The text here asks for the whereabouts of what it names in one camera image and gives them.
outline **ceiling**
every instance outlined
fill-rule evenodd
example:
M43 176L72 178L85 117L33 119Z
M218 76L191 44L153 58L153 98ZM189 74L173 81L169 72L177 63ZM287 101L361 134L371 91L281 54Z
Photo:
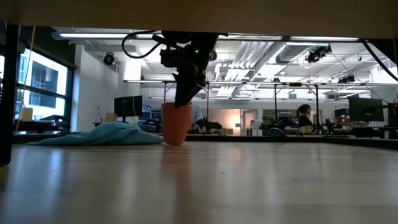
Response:
M59 32L90 32L90 33L129 33L136 30L126 29L90 29L90 28L65 28L54 27ZM95 51L98 57L103 57L105 52L101 51L107 45L121 45L121 40L79 40L78 44L84 44L87 51ZM136 52L133 54L141 55L149 51L156 44L153 40L128 40L126 45L133 45L136 47ZM243 41L218 41L215 50L218 54L217 61L210 62L206 72L207 74L215 73L216 65L218 63L231 64L234 62L235 57L241 50ZM367 82L369 80L370 68L377 66L377 63L371 57L370 53L365 49L361 43L330 43L333 54L328 54L321 59L318 63L309 65L304 61L305 56L308 55L307 51L302 52L294 58L286 67L274 75L264 75L261 72L261 67L256 65L254 71L248 73L248 77L252 81L271 81L274 77L280 79L281 82L305 82L309 79L314 82L337 82L338 77L342 75L354 75L361 80ZM378 49L370 45L376 55L381 60L386 60L385 57ZM165 80L172 78L172 69L165 68L160 64L160 50L165 49L161 45L154 50L146 58L140 60L141 72L146 80ZM121 51L114 53L115 57L120 62L126 61L129 58Z

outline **teal cloth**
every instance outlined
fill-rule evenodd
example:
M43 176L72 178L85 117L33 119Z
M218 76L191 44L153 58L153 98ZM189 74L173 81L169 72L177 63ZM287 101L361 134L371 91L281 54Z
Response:
M121 122L102 123L87 133L30 142L33 146L97 146L97 145L136 145L159 144L162 136L141 131L139 126Z

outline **wooden table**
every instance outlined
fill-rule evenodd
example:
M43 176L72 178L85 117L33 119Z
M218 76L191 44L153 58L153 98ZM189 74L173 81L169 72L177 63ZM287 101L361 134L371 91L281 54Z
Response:
M332 144L15 146L0 223L398 223L398 153Z

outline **black pole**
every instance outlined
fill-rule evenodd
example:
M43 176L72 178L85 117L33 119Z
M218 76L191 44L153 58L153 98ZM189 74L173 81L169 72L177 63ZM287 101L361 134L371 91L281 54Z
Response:
M318 134L320 134L318 85L315 85L315 96L317 97L317 130Z
M4 78L0 101L0 166L11 162L12 132L14 129L15 82L18 64L19 26L7 25L4 53Z
M210 90L210 84L207 82L207 120L209 120L209 90Z
M278 112L277 112L277 106L276 106L276 94L277 94L277 92L276 92L276 84L274 85L274 94L275 94L275 96L274 96L274 98L275 98L275 122L277 122L278 121Z
M163 102L166 102L166 84L167 82L164 82L164 95L163 95Z

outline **computer monitor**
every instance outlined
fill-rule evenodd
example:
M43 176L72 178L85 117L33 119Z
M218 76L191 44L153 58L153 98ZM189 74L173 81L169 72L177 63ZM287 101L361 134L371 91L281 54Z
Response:
M348 104L353 121L384 121L382 100L349 97Z
M141 116L142 115L142 96L128 96L114 99L114 113L118 117L123 118L126 122L126 117Z

